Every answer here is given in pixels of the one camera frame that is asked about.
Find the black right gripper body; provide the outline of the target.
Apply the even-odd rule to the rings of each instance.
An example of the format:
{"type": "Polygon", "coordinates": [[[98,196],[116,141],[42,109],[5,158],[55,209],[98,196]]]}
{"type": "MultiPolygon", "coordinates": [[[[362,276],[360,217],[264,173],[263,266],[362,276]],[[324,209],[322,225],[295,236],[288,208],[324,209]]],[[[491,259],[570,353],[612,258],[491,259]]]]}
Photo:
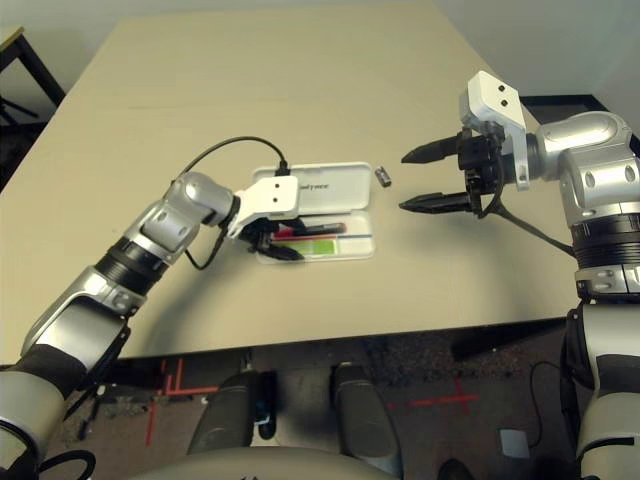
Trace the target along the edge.
{"type": "Polygon", "coordinates": [[[464,172],[471,212],[478,218],[485,218],[499,207],[505,185],[504,141],[502,127],[488,127],[485,133],[477,136],[468,127],[460,132],[458,168],[464,172]]]}

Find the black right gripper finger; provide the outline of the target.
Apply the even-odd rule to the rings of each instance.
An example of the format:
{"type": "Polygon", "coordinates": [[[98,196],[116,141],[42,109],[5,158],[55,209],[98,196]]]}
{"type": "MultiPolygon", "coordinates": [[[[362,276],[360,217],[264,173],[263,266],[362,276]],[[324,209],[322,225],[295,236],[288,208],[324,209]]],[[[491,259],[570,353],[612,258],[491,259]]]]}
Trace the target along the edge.
{"type": "Polygon", "coordinates": [[[452,212],[472,212],[472,202],[467,193],[443,194],[442,192],[422,194],[401,202],[403,210],[424,214],[445,214],[452,212]]]}
{"type": "Polygon", "coordinates": [[[460,135],[438,139],[415,147],[401,159],[403,164],[427,164],[456,155],[460,135]]]}

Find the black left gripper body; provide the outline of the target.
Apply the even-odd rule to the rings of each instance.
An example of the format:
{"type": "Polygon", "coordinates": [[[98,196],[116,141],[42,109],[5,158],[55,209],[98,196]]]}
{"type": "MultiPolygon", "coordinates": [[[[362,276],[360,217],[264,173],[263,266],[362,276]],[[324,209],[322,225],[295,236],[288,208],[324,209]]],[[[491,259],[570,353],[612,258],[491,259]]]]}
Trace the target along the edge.
{"type": "Polygon", "coordinates": [[[279,231],[279,223],[267,218],[258,218],[246,225],[239,234],[239,239],[248,245],[250,253],[275,255],[277,250],[271,243],[271,235],[279,231]]]}

